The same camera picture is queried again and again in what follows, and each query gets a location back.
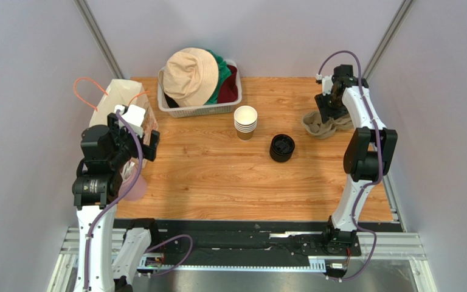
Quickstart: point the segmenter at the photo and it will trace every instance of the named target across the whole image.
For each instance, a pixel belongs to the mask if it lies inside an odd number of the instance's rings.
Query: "green cloth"
[[[207,50],[207,52],[213,55],[215,61],[217,62],[217,66],[219,67],[219,81],[215,90],[213,91],[212,96],[205,103],[205,105],[214,105],[217,103],[217,97],[219,96],[219,90],[221,89],[221,85],[223,85],[223,82],[226,80],[226,78],[232,75],[232,71],[228,69],[228,64],[226,64],[226,61],[224,61],[221,56],[217,56],[211,50]]]

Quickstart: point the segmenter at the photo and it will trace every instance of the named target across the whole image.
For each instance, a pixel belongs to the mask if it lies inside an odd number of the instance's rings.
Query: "black lid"
[[[286,162],[291,158],[295,150],[295,142],[291,137],[284,134],[278,134],[273,137],[269,148],[269,155],[277,162]]]

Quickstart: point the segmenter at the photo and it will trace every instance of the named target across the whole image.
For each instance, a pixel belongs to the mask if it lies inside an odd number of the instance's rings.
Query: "pink cup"
[[[126,189],[129,187],[129,185],[133,182],[134,176],[136,175],[137,171],[138,171],[138,166],[137,165],[133,166],[133,172],[131,173],[129,178],[127,178],[125,181],[122,182],[122,186],[120,187],[120,190],[119,190],[119,196],[121,196],[126,191]],[[147,182],[145,181],[144,177],[140,175],[138,177],[138,180],[134,184],[133,188],[124,197],[124,200],[137,201],[145,195],[146,191],[147,191]]]

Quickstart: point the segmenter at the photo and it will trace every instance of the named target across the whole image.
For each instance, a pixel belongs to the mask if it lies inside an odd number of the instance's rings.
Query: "stacked paper cups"
[[[233,122],[237,129],[237,137],[248,141],[254,135],[257,127],[257,111],[251,106],[241,106],[233,114]]]

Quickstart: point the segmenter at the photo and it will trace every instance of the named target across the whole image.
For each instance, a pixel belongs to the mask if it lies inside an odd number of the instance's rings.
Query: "metal pole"
[[[370,61],[367,67],[365,68],[365,71],[363,72],[363,78],[366,78],[368,80],[372,76],[372,73],[376,69],[379,60],[388,48],[390,42],[392,41],[397,31],[399,30],[399,27],[401,26],[401,23],[403,23],[406,15],[408,14],[408,11],[410,11],[413,2],[415,2],[415,0],[403,0],[401,5],[399,6],[399,9],[395,13],[392,22],[388,26],[388,29],[386,30],[383,38],[381,39],[381,42],[379,42],[379,45],[375,50],[374,54],[372,55],[372,58],[370,58]]]
[[[109,48],[108,43],[100,31],[99,25],[97,24],[93,13],[91,13],[91,9],[89,8],[88,3],[86,0],[74,0],[74,2],[77,8],[79,8],[84,21],[86,21],[89,31],[95,38],[95,41],[97,42],[97,45],[99,46],[104,59],[106,59],[106,63],[108,64],[111,72],[115,78],[125,79],[124,74],[120,70],[119,64],[117,63],[117,60],[113,56],[113,53],[111,53],[111,49]]]

